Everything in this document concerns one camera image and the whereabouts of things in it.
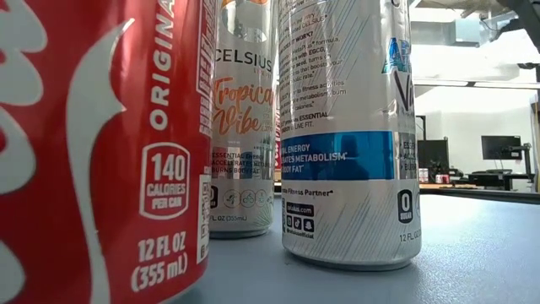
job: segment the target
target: white wave stripe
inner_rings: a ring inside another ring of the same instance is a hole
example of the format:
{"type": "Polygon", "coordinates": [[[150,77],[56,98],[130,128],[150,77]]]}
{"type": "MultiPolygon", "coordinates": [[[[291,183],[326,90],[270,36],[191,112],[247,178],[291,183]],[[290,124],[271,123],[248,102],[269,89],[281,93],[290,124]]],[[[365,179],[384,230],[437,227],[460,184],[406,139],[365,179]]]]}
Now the white wave stripe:
{"type": "Polygon", "coordinates": [[[112,55],[120,36],[133,23],[130,19],[109,31],[94,44],[77,66],[67,98],[67,148],[73,186],[89,249],[92,293],[90,303],[111,302],[105,258],[101,251],[90,196],[90,161],[100,130],[126,109],[111,88],[112,55]]]}
{"type": "MultiPolygon", "coordinates": [[[[47,43],[45,29],[22,0],[5,0],[9,11],[0,13],[0,102],[30,106],[43,96],[43,83],[21,52],[39,52],[47,43]]],[[[24,186],[35,172],[35,154],[23,128],[0,106],[0,133],[6,146],[0,151],[0,195],[24,186]]],[[[0,240],[0,303],[13,300],[23,289],[25,273],[19,259],[0,240]]]]}

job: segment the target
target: gray table surface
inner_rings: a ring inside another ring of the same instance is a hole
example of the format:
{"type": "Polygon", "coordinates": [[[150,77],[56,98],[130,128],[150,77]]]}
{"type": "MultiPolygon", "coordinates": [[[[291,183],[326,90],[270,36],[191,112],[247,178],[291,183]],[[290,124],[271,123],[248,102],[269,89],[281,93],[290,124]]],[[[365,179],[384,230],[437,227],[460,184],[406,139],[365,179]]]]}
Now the gray table surface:
{"type": "Polygon", "coordinates": [[[211,241],[180,303],[540,304],[540,206],[421,197],[421,253],[404,269],[355,273],[303,263],[281,245],[281,203],[265,236],[211,241]]]}

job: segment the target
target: beverage can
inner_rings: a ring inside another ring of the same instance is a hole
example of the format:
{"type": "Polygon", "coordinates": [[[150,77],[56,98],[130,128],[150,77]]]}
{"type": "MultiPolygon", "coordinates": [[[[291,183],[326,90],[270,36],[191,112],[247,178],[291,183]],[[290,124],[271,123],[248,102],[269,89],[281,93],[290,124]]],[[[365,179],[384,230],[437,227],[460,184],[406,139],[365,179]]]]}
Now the beverage can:
{"type": "Polygon", "coordinates": [[[385,270],[421,248],[407,2],[279,6],[283,245],[385,270]]]}
{"type": "Polygon", "coordinates": [[[425,168],[418,169],[419,171],[419,180],[420,182],[427,183],[429,182],[429,171],[425,168]]]}
{"type": "Polygon", "coordinates": [[[213,0],[0,10],[0,302],[176,298],[208,261],[213,0]]]}
{"type": "Polygon", "coordinates": [[[261,235],[273,222],[276,0],[219,0],[211,237],[261,235]]]}

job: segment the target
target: blue stripe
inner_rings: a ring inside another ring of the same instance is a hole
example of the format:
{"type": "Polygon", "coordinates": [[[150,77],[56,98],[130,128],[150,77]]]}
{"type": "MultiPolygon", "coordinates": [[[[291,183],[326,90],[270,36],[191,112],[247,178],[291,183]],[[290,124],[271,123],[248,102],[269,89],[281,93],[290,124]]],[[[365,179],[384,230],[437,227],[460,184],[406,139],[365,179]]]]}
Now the blue stripe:
{"type": "Polygon", "coordinates": [[[282,141],[282,178],[296,181],[394,179],[392,132],[305,135],[282,141]]]}

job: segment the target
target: celsius can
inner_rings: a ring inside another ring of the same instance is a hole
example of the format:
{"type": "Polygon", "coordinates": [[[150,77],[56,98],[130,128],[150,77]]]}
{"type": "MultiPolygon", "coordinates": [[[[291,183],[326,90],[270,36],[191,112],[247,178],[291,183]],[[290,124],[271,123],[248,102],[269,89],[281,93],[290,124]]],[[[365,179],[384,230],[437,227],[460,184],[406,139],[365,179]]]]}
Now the celsius can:
{"type": "Polygon", "coordinates": [[[279,5],[283,245],[386,270],[421,248],[406,1],[279,5]]]}
{"type": "Polygon", "coordinates": [[[211,237],[265,233],[273,222],[277,0],[218,0],[211,237]]]}

